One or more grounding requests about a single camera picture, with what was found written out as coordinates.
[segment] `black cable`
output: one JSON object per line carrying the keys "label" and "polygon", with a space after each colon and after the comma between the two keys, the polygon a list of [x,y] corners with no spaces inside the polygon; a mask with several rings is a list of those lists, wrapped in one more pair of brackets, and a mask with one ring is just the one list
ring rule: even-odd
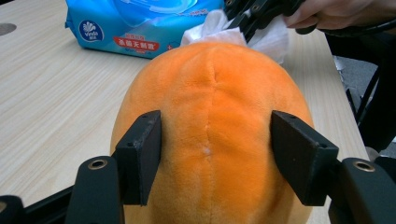
{"label": "black cable", "polygon": [[396,18],[391,21],[386,21],[381,24],[371,25],[371,26],[351,26],[339,30],[325,30],[320,29],[323,33],[327,35],[335,35],[339,37],[356,37],[360,35],[372,35],[376,33],[381,33],[396,27]]}
{"label": "black cable", "polygon": [[379,73],[375,72],[372,79],[369,82],[369,85],[366,88],[366,91],[364,92],[364,95],[361,99],[361,105],[359,106],[358,112],[356,113],[356,121],[357,123],[360,123],[364,109],[366,108],[366,106],[369,103],[370,100],[370,96],[373,93],[373,89],[376,85],[376,83],[378,82],[379,79]]}

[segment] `black clamp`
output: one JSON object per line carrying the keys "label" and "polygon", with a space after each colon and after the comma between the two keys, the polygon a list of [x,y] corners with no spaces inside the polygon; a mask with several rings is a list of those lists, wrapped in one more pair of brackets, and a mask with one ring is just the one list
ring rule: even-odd
{"label": "black clamp", "polygon": [[331,223],[396,223],[396,185],[382,167],[337,160],[338,147],[291,114],[274,111],[271,133],[277,168],[302,204],[323,206],[329,196]]}
{"label": "black clamp", "polygon": [[124,223],[124,204],[148,203],[161,139],[161,111],[139,116],[111,157],[95,157],[79,166],[74,186],[26,208],[18,196],[0,196],[0,223]]}
{"label": "black clamp", "polygon": [[291,16],[304,0],[226,0],[225,13],[232,20],[228,29],[239,27],[248,42],[278,15]]}

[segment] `blue packaging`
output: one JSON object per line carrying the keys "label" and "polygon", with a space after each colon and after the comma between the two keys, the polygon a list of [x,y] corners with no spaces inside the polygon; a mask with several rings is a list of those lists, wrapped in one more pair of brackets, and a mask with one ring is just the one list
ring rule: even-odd
{"label": "blue packaging", "polygon": [[223,0],[66,0],[65,27],[87,49],[154,58],[180,46],[184,32]]}

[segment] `table surface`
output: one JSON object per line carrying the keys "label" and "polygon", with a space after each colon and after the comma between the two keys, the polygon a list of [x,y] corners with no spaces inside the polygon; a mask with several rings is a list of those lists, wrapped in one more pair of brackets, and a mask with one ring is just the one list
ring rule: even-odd
{"label": "table surface", "polygon": [[[82,49],[64,29],[64,0],[0,6],[0,195],[35,203],[73,185],[80,164],[109,154],[123,96],[147,59]],[[283,66],[309,104],[317,131],[340,147],[338,159],[367,159],[321,32],[297,35]],[[327,207],[310,223],[329,223]]]}

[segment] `plush fur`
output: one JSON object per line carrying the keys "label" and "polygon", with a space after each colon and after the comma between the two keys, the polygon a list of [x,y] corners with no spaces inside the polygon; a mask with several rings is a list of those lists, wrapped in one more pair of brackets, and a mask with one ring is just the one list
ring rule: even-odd
{"label": "plush fur", "polygon": [[127,91],[112,150],[141,114],[162,111],[162,158],[148,206],[126,206],[132,223],[304,223],[276,168],[272,110],[313,125],[287,72],[252,49],[198,43],[152,60]]}

